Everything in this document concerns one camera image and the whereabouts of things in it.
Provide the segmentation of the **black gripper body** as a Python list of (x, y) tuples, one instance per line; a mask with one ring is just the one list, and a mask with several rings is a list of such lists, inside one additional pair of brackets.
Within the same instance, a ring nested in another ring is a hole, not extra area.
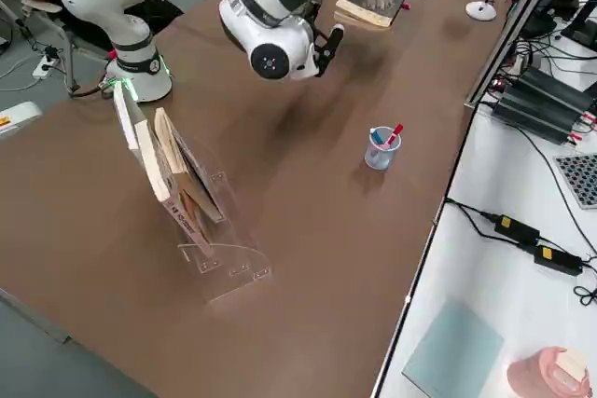
[(306, 77), (321, 77), (327, 69), (327, 58), (324, 54), (324, 48), (317, 44), (317, 39), (326, 36), (316, 27), (313, 21), (306, 21), (309, 29), (310, 46), (305, 61)]

